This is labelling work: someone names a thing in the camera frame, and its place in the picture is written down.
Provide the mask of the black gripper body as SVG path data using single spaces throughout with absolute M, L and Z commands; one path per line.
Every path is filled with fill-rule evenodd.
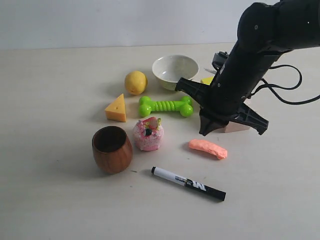
M 232 116 L 263 76 L 258 67 L 225 63 L 211 85 L 212 106 L 201 106 L 199 115 L 232 122 Z

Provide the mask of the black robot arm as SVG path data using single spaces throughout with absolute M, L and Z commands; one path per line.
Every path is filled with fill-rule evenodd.
M 216 74 L 212 82 L 206 85 L 180 78 L 175 90 L 199 104 L 201 135 L 222 129 L 230 122 L 263 134 L 269 122 L 245 100 L 261 89 L 259 82 L 283 54 L 319 45 L 319 1 L 282 0 L 273 5 L 255 2 L 239 19 L 237 41 L 231 52 L 214 55 L 212 66 Z

